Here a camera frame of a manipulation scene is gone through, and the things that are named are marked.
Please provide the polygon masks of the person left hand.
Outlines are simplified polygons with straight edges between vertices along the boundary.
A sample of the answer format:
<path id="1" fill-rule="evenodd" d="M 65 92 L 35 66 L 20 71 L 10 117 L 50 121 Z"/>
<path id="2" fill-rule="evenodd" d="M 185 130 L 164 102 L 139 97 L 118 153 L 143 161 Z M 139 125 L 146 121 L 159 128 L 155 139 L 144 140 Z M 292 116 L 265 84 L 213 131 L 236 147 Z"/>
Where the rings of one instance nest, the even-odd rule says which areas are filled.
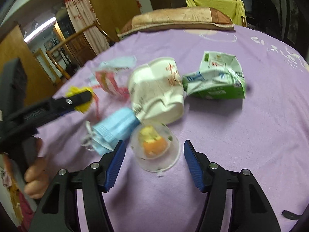
<path id="1" fill-rule="evenodd" d="M 36 157 L 34 163 L 27 169 L 24 180 L 24 192 L 34 200 L 41 199 L 49 186 L 49 176 L 46 172 L 47 162 L 44 157 Z"/>

